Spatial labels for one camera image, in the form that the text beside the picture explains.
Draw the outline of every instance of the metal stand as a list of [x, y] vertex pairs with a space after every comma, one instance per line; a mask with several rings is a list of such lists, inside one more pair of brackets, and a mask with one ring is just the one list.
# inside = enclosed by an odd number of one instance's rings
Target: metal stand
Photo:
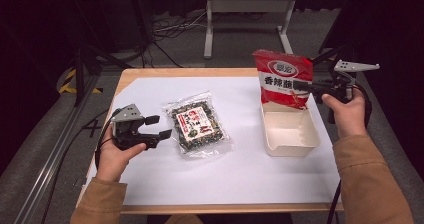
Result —
[[111, 62], [113, 65], [121, 67], [122, 69], [132, 68], [132, 66], [122, 62], [115, 57], [97, 49], [96, 47], [85, 45], [75, 52], [75, 70], [76, 70], [76, 81], [77, 81], [77, 99], [75, 101], [75, 107], [79, 105], [81, 100], [84, 98], [84, 66], [88, 70], [90, 75], [100, 75], [102, 68], [99, 65], [99, 61], [96, 56], [101, 56], [105, 60]]
[[296, 0], [207, 0], [207, 29], [204, 57], [212, 58], [213, 26], [212, 13], [214, 12], [282, 12], [285, 13], [283, 25], [278, 26], [278, 34], [286, 53], [293, 54], [287, 38], [287, 28], [290, 22]]

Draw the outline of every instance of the metal frame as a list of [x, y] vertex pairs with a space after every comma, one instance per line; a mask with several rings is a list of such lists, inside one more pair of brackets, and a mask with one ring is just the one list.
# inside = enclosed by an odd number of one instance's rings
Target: metal frame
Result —
[[283, 49], [286, 53], [293, 54], [287, 38], [287, 29], [296, 0], [207, 0], [207, 29], [204, 57], [212, 58], [213, 26], [212, 14], [214, 12], [276, 12], [285, 13], [283, 25], [277, 26]]
[[74, 107], [72, 110], [68, 121], [66, 122], [65, 127], [62, 130], [62, 133], [59, 136], [52, 152], [50, 153], [49, 158], [47, 159], [44, 167], [41, 169], [38, 178], [32, 187], [30, 194], [28, 195], [24, 205], [22, 206], [18, 216], [15, 219], [16, 224], [29, 223], [32, 215], [34, 214], [38, 204], [43, 197], [44, 192], [47, 189], [47, 186], [50, 183], [51, 178], [54, 176], [57, 168], [60, 164], [60, 159], [63, 153], [66, 151], [67, 145], [70, 141], [70, 135], [73, 131], [78, 117], [80, 116], [82, 110], [84, 109], [85, 104], [88, 101], [88, 97], [91, 94], [91, 91], [95, 88], [99, 76], [90, 76], [88, 83], [85, 88], [85, 94], [82, 96], [80, 105]]

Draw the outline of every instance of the floor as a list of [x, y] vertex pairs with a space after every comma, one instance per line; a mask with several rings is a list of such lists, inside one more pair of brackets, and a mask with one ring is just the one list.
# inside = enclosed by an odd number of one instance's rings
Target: floor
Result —
[[[312, 12], [295, 12], [292, 16], [288, 37], [295, 54], [314, 58], [318, 56], [320, 48], [331, 24], [338, 14], [338, 10]], [[255, 67], [252, 52], [257, 49], [282, 50], [275, 27], [280, 24], [277, 15], [251, 16], [251, 15], [224, 15], [214, 22], [214, 49], [209, 60], [203, 58], [205, 28], [198, 26], [182, 32], [174, 38], [158, 40], [159, 47], [150, 45], [144, 53], [146, 68], [175, 67]], [[116, 54], [117, 58], [130, 55], [128, 53]], [[134, 67], [142, 67], [141, 58], [131, 62]], [[122, 70], [115, 66], [103, 63], [103, 71], [99, 77], [93, 79], [100, 93], [92, 93], [84, 102], [81, 112], [73, 122], [68, 133], [66, 143], [62, 140], [63, 129], [69, 125], [70, 117], [75, 112], [75, 93], [64, 92], [60, 99], [40, 120], [28, 136], [21, 149], [10, 163], [8, 169], [0, 179], [0, 223], [13, 223], [17, 217], [22, 217], [19, 212], [30, 195], [37, 177], [52, 150], [57, 145], [69, 147], [65, 152], [63, 165], [60, 167], [57, 182], [54, 188], [55, 175], [49, 176], [49, 185], [41, 190], [39, 199], [34, 203], [32, 212], [28, 214], [27, 223], [69, 223], [69, 218], [75, 208], [81, 190], [81, 183], [87, 173], [92, 160], [92, 154], [97, 142], [99, 130], [95, 127], [104, 122], [103, 111], [109, 108], [115, 93]], [[58, 90], [62, 87], [64, 78], [69, 71], [58, 80]], [[378, 101], [364, 82], [374, 104], [373, 116], [370, 120], [369, 132], [377, 146], [386, 158], [393, 175], [405, 193], [410, 203], [416, 223], [424, 223], [424, 184], [414, 168], [406, 158], [396, 136], [391, 130], [385, 115], [379, 107]], [[320, 107], [320, 112], [325, 115], [326, 108]], [[81, 129], [90, 123], [96, 115], [94, 123], [89, 125], [92, 129]], [[334, 125], [326, 126], [332, 140], [337, 139]], [[327, 212], [296, 212], [291, 213], [294, 224], [325, 223]], [[344, 223], [343, 212], [339, 213], [340, 223]], [[146, 223], [146, 216], [124, 215], [121, 223]]]

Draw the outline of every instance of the brown sleeve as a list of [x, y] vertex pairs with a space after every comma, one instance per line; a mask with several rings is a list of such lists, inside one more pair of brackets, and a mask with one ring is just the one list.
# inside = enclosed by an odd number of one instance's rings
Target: brown sleeve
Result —
[[343, 138], [333, 150], [346, 223], [413, 223], [402, 191], [369, 136]]
[[127, 184], [93, 177], [72, 214], [71, 223], [119, 223], [126, 189]]

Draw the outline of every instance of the cardboard box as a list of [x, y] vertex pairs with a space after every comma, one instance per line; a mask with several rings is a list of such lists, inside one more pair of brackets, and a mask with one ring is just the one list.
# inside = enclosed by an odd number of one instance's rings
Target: cardboard box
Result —
[[[316, 106], [312, 96], [306, 104]], [[301, 157], [317, 147], [320, 139], [311, 113], [317, 110], [299, 110], [273, 102], [262, 104], [267, 153], [270, 156]]]

